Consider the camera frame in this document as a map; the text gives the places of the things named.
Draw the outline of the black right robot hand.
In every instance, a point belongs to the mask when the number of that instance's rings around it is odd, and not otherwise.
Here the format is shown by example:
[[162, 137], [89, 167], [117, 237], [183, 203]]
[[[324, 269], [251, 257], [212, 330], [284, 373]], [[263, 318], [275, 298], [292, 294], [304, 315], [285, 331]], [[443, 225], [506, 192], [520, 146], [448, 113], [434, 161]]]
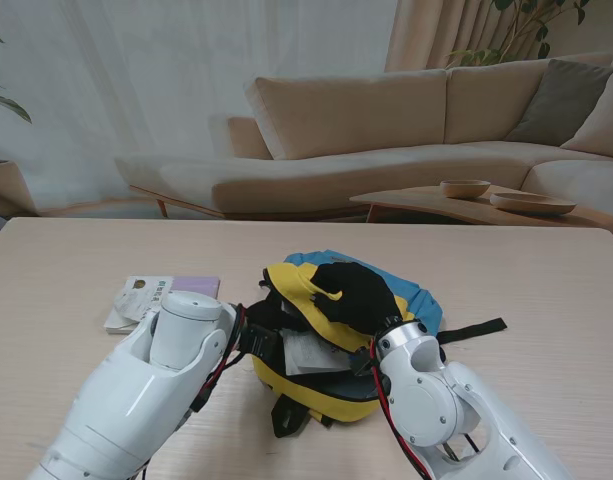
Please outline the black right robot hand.
[[314, 305], [330, 322], [342, 323], [366, 335], [374, 335], [403, 322], [395, 297], [385, 280], [355, 262], [320, 265], [311, 282], [338, 300], [316, 293]]

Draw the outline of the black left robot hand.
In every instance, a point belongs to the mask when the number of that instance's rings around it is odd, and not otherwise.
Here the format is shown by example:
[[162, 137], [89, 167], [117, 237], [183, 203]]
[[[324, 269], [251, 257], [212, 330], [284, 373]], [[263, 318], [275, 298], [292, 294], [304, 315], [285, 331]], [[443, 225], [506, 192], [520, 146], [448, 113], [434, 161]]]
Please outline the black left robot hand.
[[260, 325], [271, 331], [287, 329], [306, 332], [308, 330], [302, 319], [284, 311], [282, 302], [272, 300], [270, 297], [249, 306], [246, 314], [250, 324]]

